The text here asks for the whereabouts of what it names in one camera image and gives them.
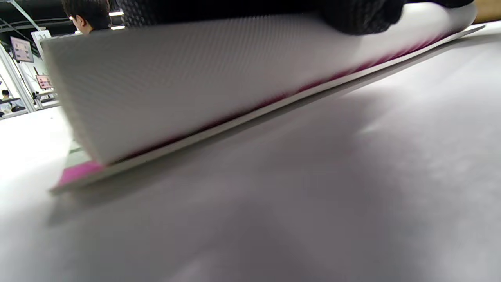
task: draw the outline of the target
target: display screen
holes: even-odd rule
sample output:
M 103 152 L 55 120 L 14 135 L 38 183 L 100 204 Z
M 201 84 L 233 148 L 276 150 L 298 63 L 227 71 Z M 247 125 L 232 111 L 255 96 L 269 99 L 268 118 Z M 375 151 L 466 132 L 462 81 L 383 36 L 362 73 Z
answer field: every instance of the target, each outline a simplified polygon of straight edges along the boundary
M 52 88 L 52 82 L 48 75 L 37 75 L 38 85 L 41 89 Z
M 11 37 L 14 58 L 21 62 L 34 63 L 33 53 L 29 41 Z

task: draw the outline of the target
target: white table surface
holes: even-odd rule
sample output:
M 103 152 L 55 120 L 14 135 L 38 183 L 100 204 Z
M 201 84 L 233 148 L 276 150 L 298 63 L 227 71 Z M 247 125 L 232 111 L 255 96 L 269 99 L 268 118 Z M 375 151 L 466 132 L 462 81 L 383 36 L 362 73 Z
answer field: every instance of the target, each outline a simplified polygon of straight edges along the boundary
M 500 66 L 490 28 L 59 198 L 59 108 L 0 121 L 0 280 L 499 281 Z

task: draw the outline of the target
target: dark hair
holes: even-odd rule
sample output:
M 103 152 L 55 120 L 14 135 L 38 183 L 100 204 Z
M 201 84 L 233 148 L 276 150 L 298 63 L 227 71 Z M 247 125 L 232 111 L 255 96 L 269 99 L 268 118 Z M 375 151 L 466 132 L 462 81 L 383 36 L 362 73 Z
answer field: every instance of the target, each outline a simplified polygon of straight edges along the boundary
M 63 0 L 63 8 L 69 17 L 81 16 L 94 30 L 111 26 L 108 0 Z

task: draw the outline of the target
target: seated person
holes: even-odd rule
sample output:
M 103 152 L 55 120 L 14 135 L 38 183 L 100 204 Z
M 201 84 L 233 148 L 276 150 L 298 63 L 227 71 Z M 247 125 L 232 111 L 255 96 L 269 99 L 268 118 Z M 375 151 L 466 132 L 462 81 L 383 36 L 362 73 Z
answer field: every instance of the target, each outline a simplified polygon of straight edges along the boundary
M 82 34 L 111 27 L 108 0 L 63 0 L 63 8 Z
M 2 90 L 2 101 L 9 101 L 10 92 L 8 90 Z M 26 109 L 20 100 L 9 101 L 8 103 L 0 104 L 0 110 L 5 113 L 17 112 Z

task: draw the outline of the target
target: pink edge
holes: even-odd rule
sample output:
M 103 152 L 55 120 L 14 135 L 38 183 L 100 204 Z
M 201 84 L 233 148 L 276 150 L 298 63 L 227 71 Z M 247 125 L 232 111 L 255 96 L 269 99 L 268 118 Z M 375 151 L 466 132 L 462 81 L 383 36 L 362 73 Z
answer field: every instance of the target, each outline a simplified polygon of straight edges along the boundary
M 59 180 L 58 187 L 74 182 L 78 179 L 87 177 L 88 175 L 104 170 L 104 167 L 95 161 L 89 161 L 74 167 L 67 168 L 63 171 L 63 175 Z

